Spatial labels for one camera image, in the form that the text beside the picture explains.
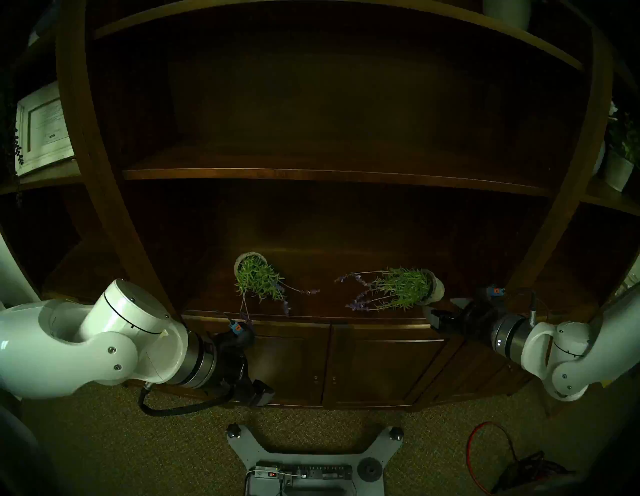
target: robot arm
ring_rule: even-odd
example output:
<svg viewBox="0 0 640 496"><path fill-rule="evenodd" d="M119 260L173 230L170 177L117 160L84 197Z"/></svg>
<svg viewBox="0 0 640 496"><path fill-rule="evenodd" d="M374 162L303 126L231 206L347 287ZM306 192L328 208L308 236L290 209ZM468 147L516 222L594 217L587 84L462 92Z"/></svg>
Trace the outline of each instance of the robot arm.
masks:
<svg viewBox="0 0 640 496"><path fill-rule="evenodd" d="M462 306L457 314L431 310L432 326L485 343L539 377L560 401L574 401L589 384L615 380L640 362L640 285L591 324L536 323L506 312L499 299L478 298Z"/></svg>
<svg viewBox="0 0 640 496"><path fill-rule="evenodd" d="M250 324L235 321L213 339L188 332L149 293L118 279L93 306L50 300L1 311L0 387L47 398L90 381L134 378L145 381L147 392L157 383L208 386L227 401L261 406L274 392L249 380L244 349L254 337Z"/></svg>

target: wooden cabinet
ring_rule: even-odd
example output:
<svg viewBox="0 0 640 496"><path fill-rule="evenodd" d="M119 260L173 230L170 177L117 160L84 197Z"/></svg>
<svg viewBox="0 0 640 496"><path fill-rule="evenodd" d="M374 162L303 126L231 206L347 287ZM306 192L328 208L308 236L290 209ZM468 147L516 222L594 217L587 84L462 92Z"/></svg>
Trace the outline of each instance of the wooden cabinet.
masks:
<svg viewBox="0 0 640 496"><path fill-rule="evenodd" d="M332 326L323 406L411 405L459 345L428 324Z"/></svg>
<svg viewBox="0 0 640 496"><path fill-rule="evenodd" d="M276 402L420 408L529 376L406 325L419 307L352 313L362 287L336 277L428 268L447 298L533 287L541 318L588 321L632 265L640 204L591 176L612 97L637 87L564 6L525 32L432 0L205 3L64 1L18 61L18 98L57 78L77 160L0 170L0 232L43 296L91 303L125 277L221 332L193 316L239 317L232 267L258 251L320 290L257 324L250 372Z"/></svg>
<svg viewBox="0 0 640 496"><path fill-rule="evenodd" d="M496 394L513 394L533 376L478 342L464 342L414 404L414 410Z"/></svg>
<svg viewBox="0 0 640 496"><path fill-rule="evenodd" d="M225 319L186 316L185 322L198 333L228 330ZM249 377L276 391L272 404L320 406L329 325L255 322L254 327L255 344L246 350Z"/></svg>

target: white cable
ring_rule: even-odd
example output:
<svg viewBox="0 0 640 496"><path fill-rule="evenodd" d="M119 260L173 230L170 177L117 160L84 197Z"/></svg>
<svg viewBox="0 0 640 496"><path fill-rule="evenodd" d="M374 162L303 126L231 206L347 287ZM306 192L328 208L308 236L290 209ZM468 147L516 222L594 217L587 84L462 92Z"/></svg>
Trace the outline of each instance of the white cable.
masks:
<svg viewBox="0 0 640 496"><path fill-rule="evenodd" d="M256 472L267 472L268 474L282 474L283 476L302 477L303 479L307 478L307 476L299 476L298 474L288 474L287 472L281 472L279 470L276 470L276 471L273 471L273 470L248 470L247 474L254 474Z"/></svg>

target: carpeted floor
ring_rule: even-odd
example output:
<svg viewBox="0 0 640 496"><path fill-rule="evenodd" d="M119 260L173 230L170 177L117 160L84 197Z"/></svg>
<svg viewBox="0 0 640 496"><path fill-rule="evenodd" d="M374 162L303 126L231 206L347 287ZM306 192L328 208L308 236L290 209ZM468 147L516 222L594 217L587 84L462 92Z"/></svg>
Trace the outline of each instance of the carpeted floor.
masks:
<svg viewBox="0 0 640 496"><path fill-rule="evenodd" d="M479 495L465 466L465 444L476 424L500 422L519 455L543 449L550 460L586 470L626 422L639 385L638 378L621 378L547 420L535 383L513 397L419 413L213 408L166 419L142 414L137 390L92 384L72 397L25 401L22 420L50 452L72 494L238 496L244 468L225 428L239 423L267 448L310 452L358 452L382 426L399 425L404 445L385 471L387 495ZM156 392L148 403L166 408L184 401ZM490 487L510 461L502 433L481 432L473 460L478 478Z"/></svg>

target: framed certificate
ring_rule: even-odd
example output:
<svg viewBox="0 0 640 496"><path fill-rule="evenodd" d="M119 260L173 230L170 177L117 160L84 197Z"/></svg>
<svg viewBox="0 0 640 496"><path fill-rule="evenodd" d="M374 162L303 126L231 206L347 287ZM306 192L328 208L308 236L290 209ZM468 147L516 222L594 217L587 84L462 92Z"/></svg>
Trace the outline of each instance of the framed certificate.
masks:
<svg viewBox="0 0 640 496"><path fill-rule="evenodd" d="M24 158L22 165L15 158L17 175L74 156L57 81L18 102L15 126Z"/></svg>

